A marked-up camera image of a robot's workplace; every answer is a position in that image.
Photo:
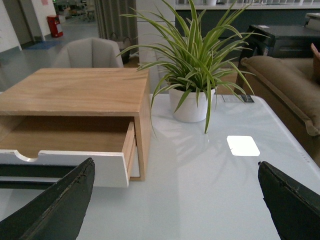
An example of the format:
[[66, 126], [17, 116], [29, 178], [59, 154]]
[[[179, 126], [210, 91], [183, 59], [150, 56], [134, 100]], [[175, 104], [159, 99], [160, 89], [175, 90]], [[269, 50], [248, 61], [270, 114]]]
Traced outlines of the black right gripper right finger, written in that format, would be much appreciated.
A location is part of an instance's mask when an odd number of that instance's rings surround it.
[[258, 163], [263, 200], [282, 240], [320, 238], [320, 195], [266, 161]]

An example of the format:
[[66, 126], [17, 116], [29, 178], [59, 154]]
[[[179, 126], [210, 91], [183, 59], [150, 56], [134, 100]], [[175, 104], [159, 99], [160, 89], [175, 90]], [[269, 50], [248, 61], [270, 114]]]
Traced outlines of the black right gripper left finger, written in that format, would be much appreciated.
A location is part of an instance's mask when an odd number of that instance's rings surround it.
[[87, 158], [0, 222], [2, 240], [75, 240], [93, 192], [95, 163]]

